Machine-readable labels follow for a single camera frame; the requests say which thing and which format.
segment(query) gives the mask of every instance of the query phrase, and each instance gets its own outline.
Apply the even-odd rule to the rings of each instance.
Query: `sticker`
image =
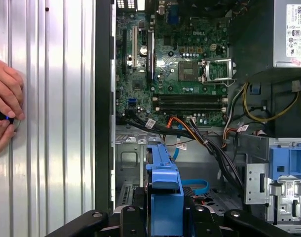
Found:
[[[287,29],[286,29],[286,54],[287,57],[301,57],[301,4],[287,5]],[[291,60],[297,66],[298,60]]]
[[[243,132],[243,131],[247,131],[248,127],[249,127],[249,125],[244,125],[244,126],[242,126],[241,131],[242,131],[242,132]]]
[[[249,127],[249,125],[241,126],[241,127],[239,127],[239,129],[237,130],[237,132],[247,131],[248,127]]]
[[[291,59],[291,63],[293,63],[293,64],[295,64],[295,65],[297,65],[297,66],[300,66],[300,65],[301,65],[301,61],[300,61],[300,60],[297,60],[297,59],[295,59],[295,58],[292,58],[292,59]]]
[[[147,123],[145,124],[145,127],[152,129],[152,127],[154,127],[156,121],[152,120],[151,118],[149,118],[149,120],[147,121]]]
[[[186,150],[187,150],[187,145],[186,145],[186,143],[177,144],[177,145],[176,145],[176,148],[179,148],[179,149],[181,149],[181,150],[186,151]]]

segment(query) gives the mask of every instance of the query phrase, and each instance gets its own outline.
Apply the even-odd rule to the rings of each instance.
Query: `green circuit board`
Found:
[[[199,126],[223,126],[224,114],[199,110],[163,113],[153,107],[156,94],[172,95],[222,95],[227,96],[227,87],[222,84],[203,84],[197,77],[181,81],[182,73],[193,73],[200,69],[198,62],[206,58],[224,58],[227,55],[227,20],[207,20],[200,18],[184,19],[178,25],[170,25],[165,17],[156,18],[154,27],[155,56],[154,80],[147,83],[147,57],[145,55],[145,35],[150,23],[143,13],[123,13],[117,17],[116,25],[116,112],[124,116],[128,101],[136,98],[136,113],[147,121],[153,119],[165,125],[170,116],[179,116],[185,120],[196,117]],[[136,65],[132,65],[134,54],[134,28],[137,34]],[[194,69],[187,69],[187,63],[193,63]],[[222,64],[212,65],[211,78],[226,75]]]

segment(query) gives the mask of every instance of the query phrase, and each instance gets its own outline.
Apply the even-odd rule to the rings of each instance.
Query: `power supply unit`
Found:
[[[229,27],[234,78],[278,82],[301,77],[301,0],[250,0]]]

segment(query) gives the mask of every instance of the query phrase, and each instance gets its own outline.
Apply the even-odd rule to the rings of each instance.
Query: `hand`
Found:
[[[0,121],[0,152],[8,145],[10,139],[15,135],[15,126],[8,120]]]
[[[0,112],[10,118],[24,120],[23,80],[19,73],[0,61]]]

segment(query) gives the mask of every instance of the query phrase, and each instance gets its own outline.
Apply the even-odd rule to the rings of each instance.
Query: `pcie slot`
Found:
[[[127,30],[122,30],[122,71],[123,74],[126,75],[126,67],[127,67]]]
[[[137,67],[137,33],[138,27],[133,26],[132,28],[132,67]]]
[[[148,32],[147,39],[147,83],[152,83],[154,79],[154,55],[155,55],[155,38],[154,32]]]

